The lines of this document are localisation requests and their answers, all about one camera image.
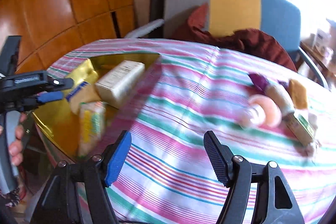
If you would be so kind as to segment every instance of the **yellow package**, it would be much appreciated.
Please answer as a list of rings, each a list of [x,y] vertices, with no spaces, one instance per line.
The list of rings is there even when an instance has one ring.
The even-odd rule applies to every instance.
[[[78,156],[86,156],[105,131],[105,103],[82,103],[80,106],[80,140]]]

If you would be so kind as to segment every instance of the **chair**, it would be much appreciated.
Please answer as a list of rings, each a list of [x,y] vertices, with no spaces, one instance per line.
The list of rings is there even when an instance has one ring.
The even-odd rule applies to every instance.
[[[169,38],[198,6],[207,2],[205,30],[215,37],[231,35],[235,30],[256,28],[273,36],[292,60],[299,53],[314,72],[320,85],[328,84],[317,66],[300,48],[301,14],[286,0],[151,0],[150,21],[125,38]]]

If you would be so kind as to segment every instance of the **red fabric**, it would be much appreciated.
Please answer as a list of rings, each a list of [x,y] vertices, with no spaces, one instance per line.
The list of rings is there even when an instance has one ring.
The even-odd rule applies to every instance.
[[[257,29],[235,31],[227,37],[213,37],[204,28],[208,4],[194,10],[184,24],[179,26],[171,39],[209,44],[254,55],[277,63],[296,72],[295,65],[285,49],[274,37]]]

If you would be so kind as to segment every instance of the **table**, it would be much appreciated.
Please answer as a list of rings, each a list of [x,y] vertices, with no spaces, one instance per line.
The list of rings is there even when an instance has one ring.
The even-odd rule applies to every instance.
[[[100,40],[74,50],[48,72],[64,77],[86,58],[123,52],[158,52],[162,75],[153,90],[141,88],[145,104],[130,119],[137,102],[126,106],[103,138],[103,146],[130,126],[132,147],[118,180],[107,189],[117,217],[149,223],[215,223],[227,189],[220,184],[203,147],[213,130],[222,144],[250,162],[276,161],[282,169],[306,223],[317,223],[335,197],[336,100],[333,94],[293,71],[235,51],[167,39]],[[314,161],[281,124],[278,128],[243,130],[239,111],[256,93],[248,72],[273,80],[300,80],[307,88],[310,110],[320,121],[323,147]],[[53,165],[68,160],[42,136]],[[244,223],[250,223],[256,194],[252,184]],[[79,185],[84,219],[88,218],[84,187]]]

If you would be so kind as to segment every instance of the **wooden wardrobe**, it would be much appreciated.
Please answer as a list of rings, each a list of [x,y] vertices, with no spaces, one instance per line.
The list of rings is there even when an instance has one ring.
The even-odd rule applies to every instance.
[[[67,52],[134,29],[133,0],[0,0],[0,47],[21,35],[18,72],[47,69]]]

